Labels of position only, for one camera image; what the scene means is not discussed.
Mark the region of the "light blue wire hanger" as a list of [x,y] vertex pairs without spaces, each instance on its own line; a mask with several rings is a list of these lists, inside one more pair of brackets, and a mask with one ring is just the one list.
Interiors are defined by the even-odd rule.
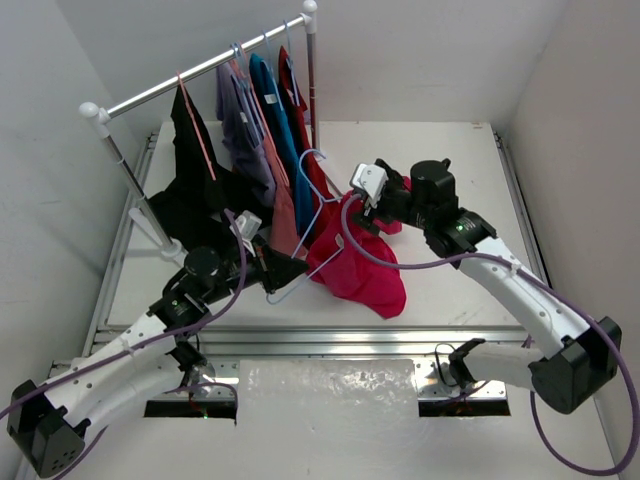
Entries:
[[[311,179],[309,178],[309,176],[305,173],[305,171],[303,169],[304,160],[308,155],[311,155],[313,157],[313,159],[316,159],[317,155],[319,155],[322,159],[326,158],[326,155],[323,152],[321,152],[320,150],[315,149],[315,148],[309,148],[309,149],[305,150],[299,157],[298,169],[299,169],[300,173],[302,174],[304,180],[308,183],[308,185],[309,185],[310,189],[312,190],[312,192],[315,194],[315,196],[316,196],[316,198],[318,200],[319,206],[316,209],[316,212],[314,214],[313,219],[309,222],[309,225],[308,225],[307,229],[305,230],[304,235],[301,237],[296,249],[294,250],[294,254],[292,255],[293,259],[296,258],[297,252],[303,246],[304,241],[306,240],[306,238],[309,236],[309,234],[313,230],[313,228],[314,228],[314,226],[315,226],[315,224],[316,224],[316,222],[317,222],[317,220],[319,218],[319,215],[323,211],[323,208],[328,204],[338,203],[342,198],[341,194],[339,194],[337,197],[328,198],[327,196],[322,194],[320,192],[320,190],[315,186],[315,184],[311,181]],[[336,243],[336,245],[337,245],[336,251],[334,253],[332,253],[324,262],[319,264],[310,273],[306,274],[301,280],[297,280],[295,282],[295,284],[293,286],[291,286],[281,296],[276,297],[273,294],[267,294],[265,296],[266,302],[271,306],[278,305],[278,304],[282,303],[285,299],[287,299],[289,296],[291,296],[300,287],[302,287],[303,285],[308,283],[316,274],[318,274],[332,260],[337,258],[339,256],[339,254],[343,252],[343,250],[344,250],[344,241],[341,239],[341,236],[339,236],[339,241]]]

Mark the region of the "magenta t-shirt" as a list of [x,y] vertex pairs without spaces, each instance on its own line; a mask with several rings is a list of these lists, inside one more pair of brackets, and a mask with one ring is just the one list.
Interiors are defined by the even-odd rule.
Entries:
[[397,317],[407,301],[400,272],[370,261],[357,250],[362,247],[380,260],[397,261],[383,238],[352,221],[351,215],[362,208],[362,201],[348,206],[347,225],[354,240],[349,241],[343,234],[341,212],[352,196],[348,192],[341,201],[330,205],[331,217],[309,247],[306,261],[313,272],[311,280],[325,286],[335,297],[362,304],[383,319]]

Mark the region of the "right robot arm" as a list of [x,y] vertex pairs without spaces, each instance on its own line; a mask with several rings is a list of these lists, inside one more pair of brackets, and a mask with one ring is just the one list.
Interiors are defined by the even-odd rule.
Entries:
[[469,340],[449,354],[445,379],[459,389],[501,381],[570,414],[616,376],[621,328],[609,317],[594,321],[559,299],[489,222],[460,207],[450,165],[448,159],[421,161],[404,179],[381,159],[360,164],[350,185],[363,205],[344,218],[371,233],[393,221],[421,230],[439,264],[450,264],[483,287],[533,341],[525,349]]

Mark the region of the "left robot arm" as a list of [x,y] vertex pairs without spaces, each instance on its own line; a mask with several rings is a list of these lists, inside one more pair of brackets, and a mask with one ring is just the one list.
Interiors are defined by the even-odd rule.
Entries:
[[189,339],[216,319],[212,304],[233,305],[255,284],[274,293],[307,269],[260,238],[224,254],[194,249],[161,298],[118,337],[44,383],[26,380],[13,390],[1,413],[9,436],[39,478],[61,478],[115,419],[181,388],[206,365]]

